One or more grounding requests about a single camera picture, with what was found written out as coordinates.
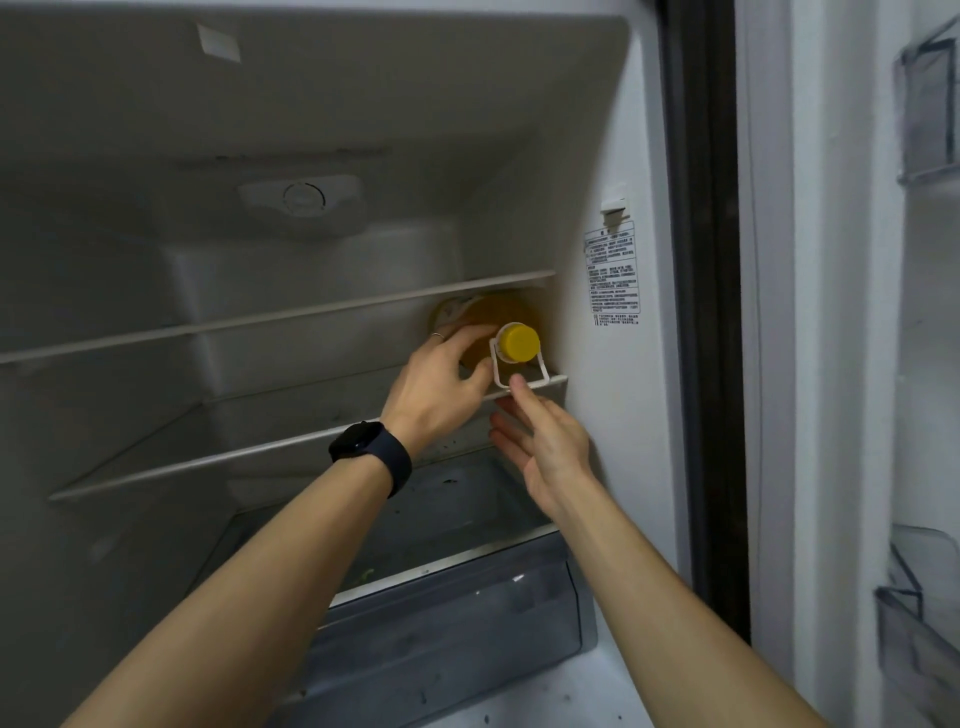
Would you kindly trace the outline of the white thermostat dial housing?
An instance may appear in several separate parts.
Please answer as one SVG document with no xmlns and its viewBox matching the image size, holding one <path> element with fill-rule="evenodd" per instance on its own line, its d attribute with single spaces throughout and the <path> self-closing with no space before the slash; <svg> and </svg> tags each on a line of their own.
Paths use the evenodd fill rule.
<svg viewBox="0 0 960 728">
<path fill-rule="evenodd" d="M 235 190 L 253 217 L 295 232 L 345 236 L 369 223 L 364 185 L 354 175 L 274 178 Z"/>
</svg>

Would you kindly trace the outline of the glass crisper cover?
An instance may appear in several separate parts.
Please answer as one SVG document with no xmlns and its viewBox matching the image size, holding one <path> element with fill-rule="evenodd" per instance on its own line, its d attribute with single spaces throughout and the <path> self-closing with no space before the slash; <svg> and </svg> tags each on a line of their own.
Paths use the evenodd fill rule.
<svg viewBox="0 0 960 728">
<path fill-rule="evenodd" d="M 330 607 L 559 559 L 564 551 L 519 475 L 490 447 L 478 449 L 414 471 L 379 511 Z"/>
</svg>

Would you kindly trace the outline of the oil bottle with yellow cap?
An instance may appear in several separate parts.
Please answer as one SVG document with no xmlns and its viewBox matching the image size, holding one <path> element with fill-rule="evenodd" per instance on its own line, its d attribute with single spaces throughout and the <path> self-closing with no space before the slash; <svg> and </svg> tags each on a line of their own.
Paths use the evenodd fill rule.
<svg viewBox="0 0 960 728">
<path fill-rule="evenodd" d="M 429 332 L 448 324 L 495 326 L 496 331 L 470 345 L 460 358 L 473 371 L 484 359 L 493 364 L 493 385 L 507 390 L 510 377 L 521 374 L 531 385 L 546 384 L 551 375 L 544 356 L 543 316 L 520 292 L 504 290 L 439 302 L 427 320 Z"/>
</svg>

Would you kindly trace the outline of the white tape piece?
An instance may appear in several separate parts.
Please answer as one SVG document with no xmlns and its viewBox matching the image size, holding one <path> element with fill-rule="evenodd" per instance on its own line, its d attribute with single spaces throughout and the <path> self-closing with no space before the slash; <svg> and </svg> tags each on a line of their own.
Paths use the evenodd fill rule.
<svg viewBox="0 0 960 728">
<path fill-rule="evenodd" d="M 241 47 L 235 36 L 202 23 L 197 23 L 196 28 L 203 54 L 237 65 L 242 63 Z"/>
</svg>

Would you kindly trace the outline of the clear door bin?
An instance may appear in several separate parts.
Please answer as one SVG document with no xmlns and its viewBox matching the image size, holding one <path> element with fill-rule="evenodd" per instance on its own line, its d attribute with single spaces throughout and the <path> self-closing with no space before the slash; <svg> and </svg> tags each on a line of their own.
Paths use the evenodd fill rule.
<svg viewBox="0 0 960 728">
<path fill-rule="evenodd" d="M 960 13 L 894 62 L 900 165 L 904 188 L 960 175 Z"/>
<path fill-rule="evenodd" d="M 886 680 L 930 728 L 960 728 L 960 542 L 895 523 L 873 598 Z"/>
</svg>

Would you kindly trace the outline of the person's right forearm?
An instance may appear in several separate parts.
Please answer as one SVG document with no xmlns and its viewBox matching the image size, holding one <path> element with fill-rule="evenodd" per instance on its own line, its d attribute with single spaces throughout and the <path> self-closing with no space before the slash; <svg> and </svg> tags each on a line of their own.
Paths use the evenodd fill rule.
<svg viewBox="0 0 960 728">
<path fill-rule="evenodd" d="M 565 482 L 553 497 L 554 520 L 655 728 L 828 728 L 594 478 Z"/>
</svg>

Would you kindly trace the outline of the white refrigerator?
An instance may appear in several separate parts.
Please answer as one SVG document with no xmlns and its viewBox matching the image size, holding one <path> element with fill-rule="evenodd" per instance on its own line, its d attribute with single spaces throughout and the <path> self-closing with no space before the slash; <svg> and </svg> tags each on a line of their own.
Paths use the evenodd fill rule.
<svg viewBox="0 0 960 728">
<path fill-rule="evenodd" d="M 402 370 L 438 303 L 504 290 L 542 316 L 531 389 L 750 640 L 734 33 L 734 0 L 0 0 L 0 353 L 557 272 L 0 366 L 0 728 L 58 726 L 330 458 L 54 491 L 202 402 Z M 235 190 L 330 175 L 364 228 Z M 584 235 L 619 198 L 639 324 L 597 326 Z"/>
</svg>

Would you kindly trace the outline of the person's right hand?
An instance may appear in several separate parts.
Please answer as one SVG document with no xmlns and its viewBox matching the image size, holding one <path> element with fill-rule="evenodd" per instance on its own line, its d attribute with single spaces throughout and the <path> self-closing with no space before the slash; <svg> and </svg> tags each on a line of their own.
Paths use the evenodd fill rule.
<svg viewBox="0 0 960 728">
<path fill-rule="evenodd" d="M 581 498 L 599 485 L 590 464 L 587 431 L 555 401 L 542 399 L 551 402 L 551 420 L 518 420 L 509 409 L 511 394 L 498 398 L 488 436 L 521 472 L 534 503 L 562 526 Z"/>
</svg>

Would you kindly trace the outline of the white refrigerator door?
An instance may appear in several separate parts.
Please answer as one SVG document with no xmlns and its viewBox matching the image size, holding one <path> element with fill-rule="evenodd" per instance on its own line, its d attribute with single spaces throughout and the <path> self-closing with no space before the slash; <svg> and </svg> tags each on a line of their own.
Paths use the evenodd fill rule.
<svg viewBox="0 0 960 728">
<path fill-rule="evenodd" d="M 735 0 L 754 649 L 839 728 L 930 728 L 879 660 L 894 524 L 960 543 L 960 175 L 898 183 L 894 63 L 960 0 Z"/>
</svg>

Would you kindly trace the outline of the person's left forearm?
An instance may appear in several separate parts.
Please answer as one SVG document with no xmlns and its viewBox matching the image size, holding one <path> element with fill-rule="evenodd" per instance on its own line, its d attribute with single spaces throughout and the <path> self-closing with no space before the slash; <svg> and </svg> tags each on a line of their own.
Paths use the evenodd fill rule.
<svg viewBox="0 0 960 728">
<path fill-rule="evenodd" d="M 62 728 L 224 728 L 267 717 L 393 489 L 341 460 L 156 625 Z"/>
</svg>

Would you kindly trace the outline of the black smartwatch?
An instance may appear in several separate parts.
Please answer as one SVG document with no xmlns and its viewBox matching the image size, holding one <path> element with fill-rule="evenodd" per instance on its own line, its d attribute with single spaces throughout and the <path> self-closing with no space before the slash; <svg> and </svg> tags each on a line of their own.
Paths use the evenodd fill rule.
<svg viewBox="0 0 960 728">
<path fill-rule="evenodd" d="M 361 420 L 342 431 L 328 446 L 333 463 L 369 455 L 390 475 L 389 499 L 395 497 L 413 473 L 413 460 L 405 445 L 379 421 Z"/>
</svg>

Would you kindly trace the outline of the person's left hand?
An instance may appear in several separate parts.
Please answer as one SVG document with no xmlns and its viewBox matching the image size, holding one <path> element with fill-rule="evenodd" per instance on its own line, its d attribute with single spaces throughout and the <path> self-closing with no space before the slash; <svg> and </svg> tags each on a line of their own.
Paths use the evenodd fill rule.
<svg viewBox="0 0 960 728">
<path fill-rule="evenodd" d="M 462 427 L 478 410 L 459 406 L 459 383 L 464 380 L 460 358 L 496 330 L 493 325 L 450 323 L 431 333 L 410 355 L 390 388 L 379 422 L 412 459 Z"/>
</svg>

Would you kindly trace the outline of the glass refrigerator shelf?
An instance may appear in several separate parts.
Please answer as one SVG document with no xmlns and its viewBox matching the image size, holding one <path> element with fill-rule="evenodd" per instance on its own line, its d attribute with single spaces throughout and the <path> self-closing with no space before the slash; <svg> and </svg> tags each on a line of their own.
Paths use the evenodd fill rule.
<svg viewBox="0 0 960 728">
<path fill-rule="evenodd" d="M 200 323 L 183 323 L 162 328 L 114 334 L 98 338 L 83 339 L 75 342 L 50 346 L 0 352 L 0 366 L 14 365 L 27 361 L 72 356 L 111 348 L 133 346 L 167 339 L 231 331 L 246 327 L 262 326 L 282 321 L 315 316 L 325 316 L 347 310 L 360 310 L 411 300 L 426 299 L 450 294 L 474 291 L 495 290 L 514 285 L 543 285 L 557 275 L 555 270 L 544 269 L 523 273 L 508 273 L 496 276 L 475 278 L 468 281 L 441 284 L 368 297 L 354 297 L 312 304 L 294 308 L 284 308 L 266 313 L 248 314 L 228 319 Z"/>
<path fill-rule="evenodd" d="M 105 493 L 171 484 L 205 470 L 258 476 L 316 474 L 330 443 L 375 422 L 399 367 L 203 401 L 111 455 L 48 496 L 72 503 Z"/>
</svg>

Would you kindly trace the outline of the clear crisper drawer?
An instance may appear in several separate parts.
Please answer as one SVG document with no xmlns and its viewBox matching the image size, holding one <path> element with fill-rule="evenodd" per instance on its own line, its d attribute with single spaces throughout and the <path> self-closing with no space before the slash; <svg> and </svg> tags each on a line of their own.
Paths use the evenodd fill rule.
<svg viewBox="0 0 960 728">
<path fill-rule="evenodd" d="M 333 607 L 278 728 L 408 728 L 597 644 L 593 597 L 557 531 Z"/>
</svg>

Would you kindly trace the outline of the white printed label sticker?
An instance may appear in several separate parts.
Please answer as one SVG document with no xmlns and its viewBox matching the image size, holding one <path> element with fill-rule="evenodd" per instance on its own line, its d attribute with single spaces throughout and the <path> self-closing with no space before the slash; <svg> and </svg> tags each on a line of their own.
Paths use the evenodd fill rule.
<svg viewBox="0 0 960 728">
<path fill-rule="evenodd" d="M 594 325 L 637 326 L 642 308 L 635 223 L 587 232 L 582 250 Z"/>
</svg>

